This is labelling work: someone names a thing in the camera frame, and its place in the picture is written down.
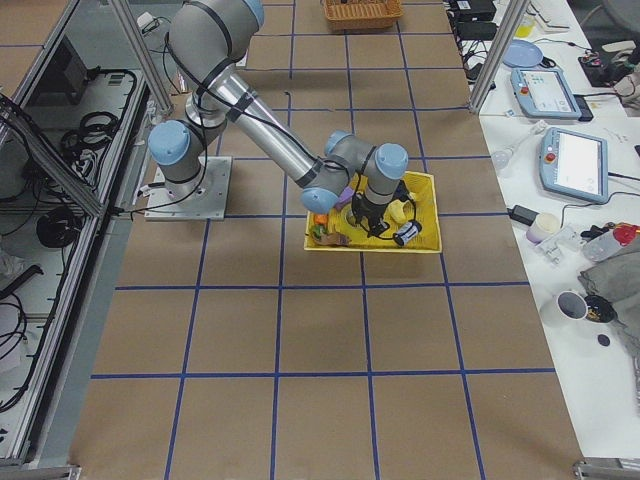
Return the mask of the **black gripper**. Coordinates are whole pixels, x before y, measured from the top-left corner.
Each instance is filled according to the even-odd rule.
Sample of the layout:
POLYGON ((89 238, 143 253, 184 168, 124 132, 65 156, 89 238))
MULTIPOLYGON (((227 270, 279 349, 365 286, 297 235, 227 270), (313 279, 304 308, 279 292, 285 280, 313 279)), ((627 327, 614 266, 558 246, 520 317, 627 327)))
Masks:
POLYGON ((384 220, 383 216, 388 205, 394 200, 408 202, 413 209, 413 218, 417 220, 417 205, 414 198, 403 180, 399 181, 395 192, 391 196, 390 202, 384 205, 378 205, 368 199, 366 193, 370 190, 366 186, 362 191, 356 188, 352 197, 351 210, 356 217, 357 222, 367 231, 369 237, 382 238, 383 234, 389 229, 389 224, 384 220))

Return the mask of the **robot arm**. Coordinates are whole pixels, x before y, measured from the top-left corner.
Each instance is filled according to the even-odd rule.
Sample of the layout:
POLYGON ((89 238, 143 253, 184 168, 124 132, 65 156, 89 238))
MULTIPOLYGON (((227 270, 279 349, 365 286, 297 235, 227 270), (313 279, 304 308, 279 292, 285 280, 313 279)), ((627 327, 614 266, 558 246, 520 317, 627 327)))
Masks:
POLYGON ((313 213, 329 213, 354 176, 366 178, 351 208, 369 236, 381 237, 408 166, 406 150, 337 130, 323 157, 312 154, 236 70, 263 23, 259 1, 186 1, 173 18, 166 48, 193 91, 184 118, 157 125, 149 137, 167 185, 194 189, 203 172, 200 155, 232 123, 301 188, 301 201, 313 213))

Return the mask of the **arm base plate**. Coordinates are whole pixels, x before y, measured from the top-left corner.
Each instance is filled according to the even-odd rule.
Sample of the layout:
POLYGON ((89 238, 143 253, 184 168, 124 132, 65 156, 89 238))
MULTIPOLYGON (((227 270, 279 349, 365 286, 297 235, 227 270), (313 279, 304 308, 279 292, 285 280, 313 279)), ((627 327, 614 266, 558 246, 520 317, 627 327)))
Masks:
POLYGON ((187 188, 166 184, 160 168, 154 181, 162 186, 154 188, 148 196, 143 212, 149 221, 223 221, 225 219, 228 190, 232 172, 230 156, 201 155, 204 170, 201 176, 187 183, 187 188))

